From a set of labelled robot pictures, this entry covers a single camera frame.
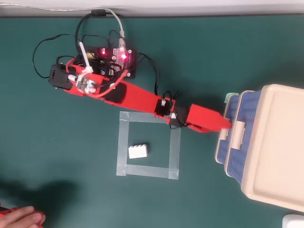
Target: wire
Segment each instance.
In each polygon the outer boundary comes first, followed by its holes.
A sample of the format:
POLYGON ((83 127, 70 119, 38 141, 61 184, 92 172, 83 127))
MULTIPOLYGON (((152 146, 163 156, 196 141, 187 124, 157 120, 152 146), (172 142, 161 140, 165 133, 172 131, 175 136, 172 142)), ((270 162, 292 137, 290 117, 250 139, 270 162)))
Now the wire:
POLYGON ((80 29, 80 26, 82 24, 82 22, 84 22, 85 19, 89 18, 90 16, 92 16, 93 14, 92 13, 89 13, 89 14, 86 14, 85 16, 83 16, 81 19, 80 19, 80 22, 78 23, 77 25, 77 28, 76 28, 76 32, 75 32, 75 47, 76 47, 76 50, 78 52, 80 52, 80 47, 78 46, 78 33, 79 33, 79 29, 80 29))
POLYGON ((30 5, 17 4, 17 3, 8 3, 8 2, 2 2, 0 3, 0 6, 18 6, 18 7, 25 7, 25 8, 32 8, 37 10, 46 10, 46 11, 55 11, 55 12, 82 12, 82 11, 90 11, 90 10, 98 10, 98 9, 110 10, 108 8, 100 8, 100 7, 81 8, 81 9, 50 9, 39 6, 30 6, 30 5))
POLYGON ((73 60, 75 59, 75 57, 73 57, 73 56, 58 56, 58 57, 56 58, 56 66, 57 66, 57 68, 58 68, 62 73, 66 74, 66 75, 69 75, 68 71, 64 71, 64 70, 61 69, 61 67, 60 67, 59 59, 61 59, 61 58, 63 58, 63 57, 71 57, 71 58, 73 58, 73 60))
POLYGON ((154 94, 155 95, 158 95, 158 86, 159 86, 159 81, 160 81, 160 75, 159 75, 159 72, 158 72, 158 70, 157 70, 157 67, 156 67, 156 64, 155 64, 155 62, 154 62, 154 60, 153 59, 151 59, 149 56, 147 56, 146 54, 144 54, 144 53, 137 53, 137 57, 140 57, 140 56, 143 56, 143 58, 136 64, 136 66, 134 67, 134 68, 136 68, 136 67, 138 67, 138 65, 146 58, 146 59, 148 59, 149 60, 149 63, 150 63, 150 65, 152 66, 152 68, 154 69, 154 71, 155 71, 155 84, 154 84, 154 94))
MULTIPOLYGON (((119 17, 111 9, 103 8, 103 9, 100 9, 100 10, 108 11, 108 12, 110 12, 116 18, 116 20, 117 20, 117 22, 119 24, 119 27, 120 27, 120 36, 124 39, 123 25, 122 25, 122 22, 120 21, 119 17)), ((102 16, 102 14, 98 15, 98 13, 93 13, 93 11, 92 11, 91 13, 86 14, 85 16, 83 16, 81 18, 80 22, 77 25, 76 32, 75 32, 75 47, 76 47, 76 50, 78 52, 80 51, 80 49, 78 47, 78 42, 77 42, 79 29, 80 29, 81 24, 84 22, 84 20, 87 19, 87 18, 89 18, 90 16, 102 16)), ((122 41, 122 39, 120 39, 119 42, 120 42, 120 46, 123 45, 123 47, 125 47, 125 41, 124 40, 122 41)))
POLYGON ((128 72, 129 72, 128 70, 124 70, 123 73, 120 75, 120 77, 116 80, 114 85, 112 85, 110 88, 108 88, 103 93, 98 94, 98 95, 91 95, 91 94, 88 94, 88 95, 92 98, 100 98, 104 95, 107 95, 109 92, 111 92, 113 89, 115 89, 115 87, 123 80, 123 78, 127 75, 128 72))
POLYGON ((61 36, 71 36, 71 37, 73 37, 74 35, 71 35, 71 34, 58 34, 58 35, 56 35, 56 36, 54 36, 54 37, 46 38, 46 39, 40 41, 40 42, 37 44, 37 46, 35 47, 35 49, 34 49, 33 57, 32 57, 32 63, 33 63, 34 70, 36 71, 36 73, 37 73, 41 78, 44 78, 44 79, 45 79, 45 78, 49 78, 49 76, 48 76, 48 77, 44 77, 44 76, 42 76, 42 75, 37 71, 36 66, 35 66, 35 53, 36 53, 38 47, 40 46, 40 44, 42 44, 43 42, 49 41, 49 40, 54 40, 54 39, 57 39, 58 37, 61 37, 61 36))

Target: white block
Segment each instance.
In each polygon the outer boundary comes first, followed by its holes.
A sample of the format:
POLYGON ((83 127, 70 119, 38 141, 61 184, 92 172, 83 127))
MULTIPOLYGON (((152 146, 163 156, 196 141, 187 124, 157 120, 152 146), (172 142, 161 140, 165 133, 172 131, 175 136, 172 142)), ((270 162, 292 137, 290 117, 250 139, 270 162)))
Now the white block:
POLYGON ((129 147, 129 158, 145 158, 147 157, 147 145, 138 145, 129 147))

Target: clear tape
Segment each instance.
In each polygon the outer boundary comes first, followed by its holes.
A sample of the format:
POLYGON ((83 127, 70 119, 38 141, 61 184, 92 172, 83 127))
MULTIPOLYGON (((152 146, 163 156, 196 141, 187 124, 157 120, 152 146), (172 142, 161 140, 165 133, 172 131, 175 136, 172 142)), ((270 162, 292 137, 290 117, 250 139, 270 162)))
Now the clear tape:
POLYGON ((166 120, 157 118, 153 114, 149 114, 149 113, 120 112, 116 175, 126 176, 127 174, 129 174, 129 175, 159 177, 159 178, 178 180, 179 163, 180 163, 181 129, 180 128, 171 129, 168 168, 142 166, 142 165, 129 165, 127 164, 129 122, 159 123, 159 124, 167 123, 166 120))

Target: human hand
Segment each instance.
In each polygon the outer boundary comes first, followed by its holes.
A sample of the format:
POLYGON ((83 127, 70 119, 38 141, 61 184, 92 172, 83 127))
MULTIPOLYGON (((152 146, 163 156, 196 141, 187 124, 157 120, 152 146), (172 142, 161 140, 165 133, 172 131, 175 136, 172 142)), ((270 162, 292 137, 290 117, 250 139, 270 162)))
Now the human hand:
POLYGON ((0 228, 38 228, 46 216, 33 212, 32 206, 13 211, 0 218, 0 228))

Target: green mat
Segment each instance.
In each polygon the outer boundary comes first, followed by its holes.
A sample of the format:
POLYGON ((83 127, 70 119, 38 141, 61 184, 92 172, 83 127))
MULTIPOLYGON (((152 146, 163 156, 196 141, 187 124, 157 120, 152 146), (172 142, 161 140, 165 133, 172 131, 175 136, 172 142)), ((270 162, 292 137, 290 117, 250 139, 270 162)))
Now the green mat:
MULTIPOLYGON (((2 206, 33 204, 46 213, 46 228, 281 227, 288 209, 249 200, 215 162, 217 133, 182 129, 179 180, 116 176, 123 109, 55 90, 31 63, 40 40, 74 34, 78 21, 0 19, 2 206)), ((118 29, 114 19, 83 25, 81 33, 118 29)), ((123 25, 129 45, 156 61, 160 93, 184 93, 179 105, 223 111, 228 92, 304 86, 304 16, 138 18, 123 25)), ((57 56, 75 54, 71 37, 46 42, 38 70, 47 76, 57 56)), ((147 62, 132 82, 153 91, 147 62)), ((139 163, 165 167, 169 130, 132 123, 129 144, 144 140, 151 159, 139 163)))

